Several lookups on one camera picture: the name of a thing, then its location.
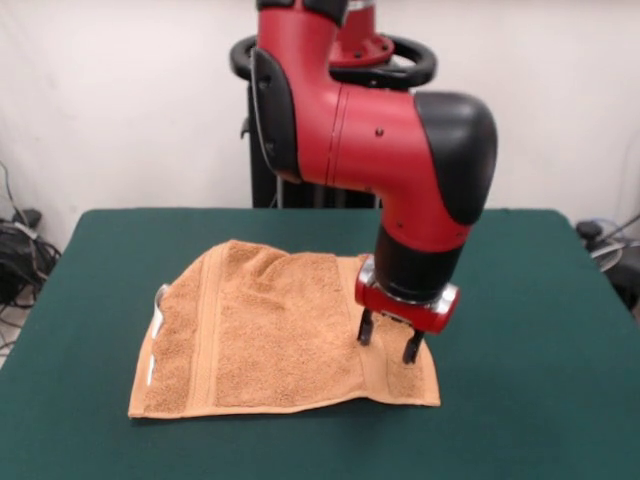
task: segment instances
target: green table surface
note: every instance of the green table surface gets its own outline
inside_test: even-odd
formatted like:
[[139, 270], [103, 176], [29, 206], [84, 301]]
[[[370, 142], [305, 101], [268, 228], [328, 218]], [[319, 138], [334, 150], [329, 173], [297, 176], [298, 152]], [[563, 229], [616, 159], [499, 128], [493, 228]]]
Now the green table surface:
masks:
[[84, 215], [0, 371], [2, 479], [640, 478], [640, 336], [564, 217], [488, 211], [428, 339], [442, 407], [131, 421], [155, 291], [231, 238], [370, 251], [375, 211]]

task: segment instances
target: black handle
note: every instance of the black handle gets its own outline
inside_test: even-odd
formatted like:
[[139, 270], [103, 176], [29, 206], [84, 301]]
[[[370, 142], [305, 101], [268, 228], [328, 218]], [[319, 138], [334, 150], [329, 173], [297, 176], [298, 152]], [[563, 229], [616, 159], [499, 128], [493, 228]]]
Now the black handle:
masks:
[[[436, 74], [438, 60], [431, 49], [421, 43], [387, 35], [395, 44], [394, 55], [411, 60], [414, 65], [386, 64], [375, 67], [332, 67], [331, 76], [338, 82], [353, 83], [374, 88], [408, 90], [430, 82]], [[251, 81], [251, 50], [256, 37], [236, 43], [230, 52], [231, 70], [238, 77]]]

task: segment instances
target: white wall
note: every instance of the white wall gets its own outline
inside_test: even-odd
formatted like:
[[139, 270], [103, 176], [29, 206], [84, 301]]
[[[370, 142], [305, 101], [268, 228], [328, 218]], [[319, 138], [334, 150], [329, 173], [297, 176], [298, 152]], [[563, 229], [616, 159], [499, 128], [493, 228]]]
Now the white wall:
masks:
[[[640, 2], [378, 4], [381, 30], [438, 54], [430, 88], [493, 109], [492, 206], [640, 206]], [[255, 26], [253, 0], [0, 0], [0, 158], [50, 239], [96, 207], [250, 205], [227, 58]]]

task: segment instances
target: black stand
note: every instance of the black stand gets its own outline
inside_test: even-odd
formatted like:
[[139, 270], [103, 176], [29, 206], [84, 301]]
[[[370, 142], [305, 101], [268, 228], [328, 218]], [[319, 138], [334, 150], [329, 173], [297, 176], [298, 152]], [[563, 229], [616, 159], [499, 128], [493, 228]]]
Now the black stand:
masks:
[[[253, 113], [253, 92], [247, 88], [248, 122], [243, 136], [249, 134], [251, 151], [251, 192], [253, 208], [278, 207], [278, 178], [269, 169], [258, 140]], [[310, 183], [293, 184], [282, 181], [282, 208], [376, 208], [376, 197], [368, 193], [340, 190]]]

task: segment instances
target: silver object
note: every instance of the silver object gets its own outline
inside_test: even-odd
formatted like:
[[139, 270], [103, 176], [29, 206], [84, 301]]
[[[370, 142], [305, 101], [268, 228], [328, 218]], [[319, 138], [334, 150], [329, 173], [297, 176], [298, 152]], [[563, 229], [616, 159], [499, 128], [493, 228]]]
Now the silver object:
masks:
[[[155, 340], [160, 332], [160, 328], [162, 328], [162, 324], [164, 323], [164, 315], [162, 310], [160, 310], [160, 302], [162, 301], [162, 297], [169, 289], [169, 285], [162, 285], [158, 291], [156, 292], [156, 296], [153, 299], [153, 317], [151, 317], [151, 339]], [[147, 372], [147, 386], [151, 385], [151, 380], [153, 379], [153, 371], [156, 368], [156, 357], [151, 354], [149, 358], [149, 370]]]
[[353, 12], [354, 10], [364, 10], [365, 8], [372, 7], [376, 4], [376, 0], [351, 0], [349, 2], [348, 10]]
[[151, 324], [153, 325], [151, 329], [151, 338], [156, 339], [158, 336], [158, 332], [160, 332], [160, 327], [164, 323], [164, 315], [160, 310], [160, 302], [162, 301], [162, 297], [169, 289], [169, 285], [162, 285], [158, 291], [156, 292], [156, 296], [153, 299], [153, 317], [151, 318]]
[[[376, 283], [375, 269], [376, 269], [375, 259], [373, 255], [369, 255], [365, 260], [364, 264], [362, 265], [362, 268], [360, 269], [360, 273], [358, 274], [358, 281], [360, 283], [363, 283], [367, 287], [372, 287], [375, 285], [375, 287], [378, 288], [379, 290], [382, 290], [385, 293], [385, 295], [392, 298], [393, 300], [396, 300], [397, 302], [406, 303], [409, 305], [424, 305], [425, 308], [432, 310], [434, 313], [437, 313], [438, 315], [444, 315], [448, 313], [449, 310], [451, 310], [451, 307], [453, 306], [453, 303], [455, 302], [455, 299], [458, 296], [458, 287], [448, 283], [442, 289], [442, 292], [440, 292], [440, 295], [438, 295], [438, 297], [436, 297], [434, 300], [431, 300], [430, 302], [425, 303], [425, 302], [407, 301], [405, 299], [391, 295], [389, 292], [383, 289], [379, 283]], [[396, 318], [397, 320], [400, 320], [400, 321], [407, 321], [404, 318], [400, 318], [397, 315], [393, 315], [388, 312], [380, 312], [380, 313], [387, 315], [389, 317]]]

